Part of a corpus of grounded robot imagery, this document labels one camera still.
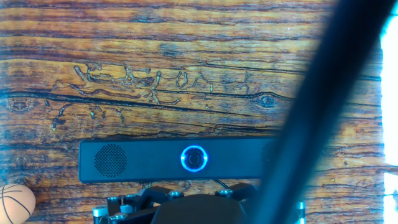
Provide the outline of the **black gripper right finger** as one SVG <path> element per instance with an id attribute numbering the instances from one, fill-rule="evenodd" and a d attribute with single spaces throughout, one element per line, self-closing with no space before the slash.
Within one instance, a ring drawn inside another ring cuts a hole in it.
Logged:
<path id="1" fill-rule="evenodd" d="M 252 184 L 239 183 L 221 189 L 214 194 L 214 209 L 217 212 L 244 212 L 243 201 L 253 199 L 257 189 Z"/>

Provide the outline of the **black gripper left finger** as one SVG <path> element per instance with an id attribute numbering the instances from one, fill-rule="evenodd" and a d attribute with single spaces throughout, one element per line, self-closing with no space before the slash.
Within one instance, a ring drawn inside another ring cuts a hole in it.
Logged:
<path id="1" fill-rule="evenodd" d="M 155 186 L 137 194 L 108 197 L 104 205 L 93 208 L 93 223 L 150 223 L 158 206 L 183 196 L 181 191 Z"/>

